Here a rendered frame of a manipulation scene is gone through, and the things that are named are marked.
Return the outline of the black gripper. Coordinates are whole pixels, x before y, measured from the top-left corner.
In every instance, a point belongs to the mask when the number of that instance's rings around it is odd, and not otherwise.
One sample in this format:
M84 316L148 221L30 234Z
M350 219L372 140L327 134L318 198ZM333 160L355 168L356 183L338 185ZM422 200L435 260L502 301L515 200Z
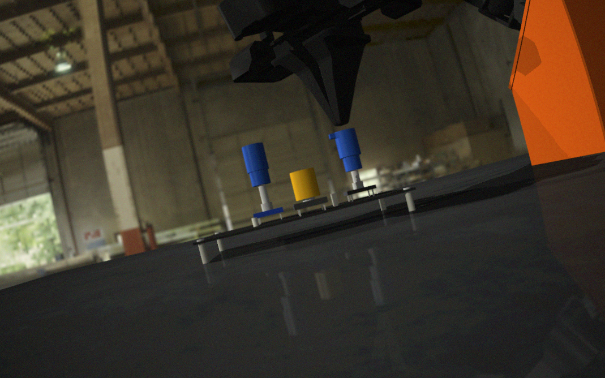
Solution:
M371 42L361 19L380 8L391 19L422 5L422 0L317 0L318 13L301 8L274 25L283 35L252 42L231 58L235 83L275 83L296 74L334 126L349 123L355 82L364 47Z

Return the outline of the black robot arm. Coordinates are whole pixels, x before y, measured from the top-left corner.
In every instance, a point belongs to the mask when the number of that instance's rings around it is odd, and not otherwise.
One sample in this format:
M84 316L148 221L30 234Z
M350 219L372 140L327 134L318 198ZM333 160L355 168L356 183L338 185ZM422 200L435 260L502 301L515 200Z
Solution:
M478 7L479 13L520 31L526 0L464 1ZM244 36L258 33L261 41L273 42L271 29L274 25L299 8L303 14L309 11L318 13L321 10L317 0L223 0L218 5L224 24L236 42Z

